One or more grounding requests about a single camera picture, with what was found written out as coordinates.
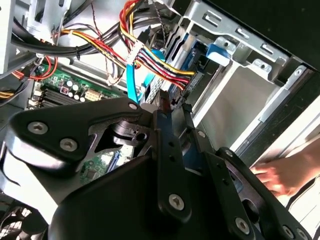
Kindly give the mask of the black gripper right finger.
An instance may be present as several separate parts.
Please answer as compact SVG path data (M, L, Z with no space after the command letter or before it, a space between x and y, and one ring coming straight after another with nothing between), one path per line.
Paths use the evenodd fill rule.
M215 194L224 239L310 240L312 237L289 211L260 183L229 148L215 150L206 134L195 128L192 107L183 104L186 168L201 174Z

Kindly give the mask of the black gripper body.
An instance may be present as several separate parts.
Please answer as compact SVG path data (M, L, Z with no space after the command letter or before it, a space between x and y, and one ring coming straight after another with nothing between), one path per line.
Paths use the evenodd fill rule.
M151 148L76 190L58 207L51 240L228 240L233 181L224 161L201 152L184 166L170 119L157 117Z

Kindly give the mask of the person's bare hand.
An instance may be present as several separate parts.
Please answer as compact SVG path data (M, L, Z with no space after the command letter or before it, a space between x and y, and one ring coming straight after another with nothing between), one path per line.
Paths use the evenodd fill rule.
M292 197L320 175L320 140L289 157L256 164L250 170L275 197Z

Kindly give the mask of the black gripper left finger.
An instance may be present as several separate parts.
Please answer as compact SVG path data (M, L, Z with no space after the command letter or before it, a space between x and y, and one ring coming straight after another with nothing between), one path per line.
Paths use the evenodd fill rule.
M122 97L17 113L4 138L4 192L52 223L62 202L84 187L77 174L85 161L122 145L136 149L134 159L144 157L156 118L172 124L165 99L153 111Z

